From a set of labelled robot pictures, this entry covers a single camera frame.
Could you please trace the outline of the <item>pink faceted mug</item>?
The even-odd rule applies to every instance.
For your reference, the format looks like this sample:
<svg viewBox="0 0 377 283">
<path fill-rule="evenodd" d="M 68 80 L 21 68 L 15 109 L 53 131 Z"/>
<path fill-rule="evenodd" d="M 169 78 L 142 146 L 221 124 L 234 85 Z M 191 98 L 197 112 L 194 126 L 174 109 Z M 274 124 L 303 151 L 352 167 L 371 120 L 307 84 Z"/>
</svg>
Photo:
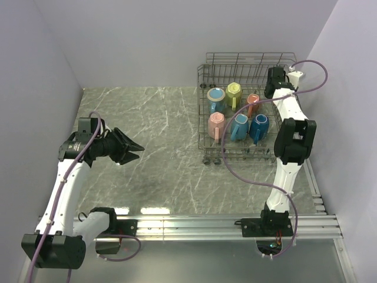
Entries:
<svg viewBox="0 0 377 283">
<path fill-rule="evenodd" d="M 214 139 L 215 143 L 219 143 L 226 126 L 224 114 L 215 112 L 208 119 L 208 134 Z"/>
</svg>

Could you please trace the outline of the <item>blue mug orange interior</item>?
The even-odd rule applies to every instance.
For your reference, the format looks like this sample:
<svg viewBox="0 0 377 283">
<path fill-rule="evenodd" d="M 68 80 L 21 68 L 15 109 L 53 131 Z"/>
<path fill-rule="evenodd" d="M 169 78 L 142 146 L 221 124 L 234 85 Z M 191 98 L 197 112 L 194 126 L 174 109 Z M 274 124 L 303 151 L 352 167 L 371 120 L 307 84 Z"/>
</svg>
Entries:
<svg viewBox="0 0 377 283">
<path fill-rule="evenodd" d="M 210 114 L 224 112 L 225 97 L 226 93 L 223 89 L 217 87 L 209 89 L 207 92 L 207 99 L 209 101 Z"/>
</svg>

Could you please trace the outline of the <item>light blue floral mug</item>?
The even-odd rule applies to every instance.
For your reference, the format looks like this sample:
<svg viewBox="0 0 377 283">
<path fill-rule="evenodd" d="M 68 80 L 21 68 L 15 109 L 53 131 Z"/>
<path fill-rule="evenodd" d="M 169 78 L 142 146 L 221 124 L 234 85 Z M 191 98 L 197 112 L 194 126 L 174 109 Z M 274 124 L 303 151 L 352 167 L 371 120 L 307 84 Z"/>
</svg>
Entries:
<svg viewBox="0 0 377 283">
<path fill-rule="evenodd" d="M 230 140 L 235 142 L 237 140 L 244 140 L 249 131 L 248 117 L 244 114 L 238 114 L 231 124 Z"/>
</svg>

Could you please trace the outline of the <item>yellow faceted mug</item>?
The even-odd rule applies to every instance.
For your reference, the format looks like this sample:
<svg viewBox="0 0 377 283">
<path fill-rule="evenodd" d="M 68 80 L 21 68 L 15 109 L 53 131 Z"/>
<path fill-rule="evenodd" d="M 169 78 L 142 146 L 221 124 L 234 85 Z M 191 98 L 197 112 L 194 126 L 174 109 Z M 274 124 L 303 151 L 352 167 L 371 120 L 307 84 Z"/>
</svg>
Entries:
<svg viewBox="0 0 377 283">
<path fill-rule="evenodd" d="M 226 93 L 226 104 L 236 111 L 240 104 L 242 98 L 242 87 L 239 83 L 230 83 L 225 90 Z"/>
</svg>

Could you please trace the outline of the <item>salmon floral mug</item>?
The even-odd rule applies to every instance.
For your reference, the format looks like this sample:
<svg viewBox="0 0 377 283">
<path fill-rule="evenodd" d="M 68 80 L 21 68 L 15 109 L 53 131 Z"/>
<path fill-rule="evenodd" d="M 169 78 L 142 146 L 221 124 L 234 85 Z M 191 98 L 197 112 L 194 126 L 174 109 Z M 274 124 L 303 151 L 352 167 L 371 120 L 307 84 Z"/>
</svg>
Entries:
<svg viewBox="0 0 377 283">
<path fill-rule="evenodd" d="M 252 114 L 258 109 L 259 105 L 257 102 L 260 101 L 260 96 L 257 94 L 249 94 L 246 103 L 249 104 L 247 108 L 247 116 L 250 119 Z"/>
</svg>

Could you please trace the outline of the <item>dark blue mug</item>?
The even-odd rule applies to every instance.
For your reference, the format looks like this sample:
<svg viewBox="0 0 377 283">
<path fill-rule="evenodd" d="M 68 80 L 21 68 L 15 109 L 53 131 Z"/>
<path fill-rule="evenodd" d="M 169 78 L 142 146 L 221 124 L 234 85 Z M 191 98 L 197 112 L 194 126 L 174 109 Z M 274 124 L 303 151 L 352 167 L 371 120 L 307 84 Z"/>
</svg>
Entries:
<svg viewBox="0 0 377 283">
<path fill-rule="evenodd" d="M 253 143 L 257 144 L 266 137 L 269 129 L 269 118 L 264 114 L 258 114 L 254 117 L 249 128 L 249 136 Z"/>
</svg>

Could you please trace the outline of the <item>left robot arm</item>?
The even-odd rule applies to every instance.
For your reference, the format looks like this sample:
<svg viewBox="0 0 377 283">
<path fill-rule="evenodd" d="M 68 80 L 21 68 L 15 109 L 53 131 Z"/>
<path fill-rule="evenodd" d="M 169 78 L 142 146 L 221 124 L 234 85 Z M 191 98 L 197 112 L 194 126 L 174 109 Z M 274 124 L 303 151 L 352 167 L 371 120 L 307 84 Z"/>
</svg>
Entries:
<svg viewBox="0 0 377 283">
<path fill-rule="evenodd" d="M 97 158 L 109 157 L 124 165 L 138 159 L 137 152 L 143 150 L 119 128 L 107 128 L 103 119 L 79 119 L 78 130 L 59 148 L 57 177 L 45 213 L 35 231 L 22 238 L 22 249 L 33 267 L 78 269 L 96 237 L 135 238 L 137 221 L 123 228 L 114 208 L 93 208 L 79 224 L 74 223 L 74 210 Z"/>
</svg>

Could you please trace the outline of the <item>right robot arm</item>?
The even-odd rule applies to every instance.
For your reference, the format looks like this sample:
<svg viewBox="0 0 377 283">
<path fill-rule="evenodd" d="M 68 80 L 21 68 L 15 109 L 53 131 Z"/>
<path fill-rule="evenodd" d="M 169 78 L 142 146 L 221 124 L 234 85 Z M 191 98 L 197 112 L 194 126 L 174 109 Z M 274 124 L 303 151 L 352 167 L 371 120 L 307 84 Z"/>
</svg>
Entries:
<svg viewBox="0 0 377 283">
<path fill-rule="evenodd" d="M 288 235 L 293 234 L 289 198 L 297 174 L 310 156 L 317 128 L 316 122 L 304 115 L 294 95 L 301 75 L 298 71 L 286 73 L 280 66 L 268 69 L 264 95 L 273 100 L 282 121 L 274 145 L 276 176 L 259 221 L 262 233 L 269 236 L 285 229 Z"/>
</svg>

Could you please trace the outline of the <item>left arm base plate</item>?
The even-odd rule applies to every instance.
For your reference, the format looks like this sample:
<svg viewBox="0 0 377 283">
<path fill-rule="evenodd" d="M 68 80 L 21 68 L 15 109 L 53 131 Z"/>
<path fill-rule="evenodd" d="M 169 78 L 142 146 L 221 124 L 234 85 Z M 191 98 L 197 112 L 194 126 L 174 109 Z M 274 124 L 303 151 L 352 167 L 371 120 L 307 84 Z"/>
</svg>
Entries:
<svg viewBox="0 0 377 283">
<path fill-rule="evenodd" d="M 101 237 L 111 237 L 118 235 L 136 236 L 138 226 L 138 220 L 136 219 L 121 219 L 121 220 L 111 220 L 109 227 L 101 232 L 97 238 Z"/>
</svg>

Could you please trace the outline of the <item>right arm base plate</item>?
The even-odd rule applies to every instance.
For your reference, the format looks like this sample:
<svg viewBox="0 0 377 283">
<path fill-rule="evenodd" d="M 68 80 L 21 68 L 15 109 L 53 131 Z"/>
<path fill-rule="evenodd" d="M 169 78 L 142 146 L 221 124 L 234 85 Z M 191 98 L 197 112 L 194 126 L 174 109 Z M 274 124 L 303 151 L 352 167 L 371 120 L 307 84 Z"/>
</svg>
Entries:
<svg viewBox="0 0 377 283">
<path fill-rule="evenodd" d="M 261 218 L 242 218 L 234 222 L 242 229 L 242 237 L 262 238 L 275 236 L 293 236 L 293 228 L 290 220 L 288 223 L 276 224 L 272 221 L 263 221 Z"/>
</svg>

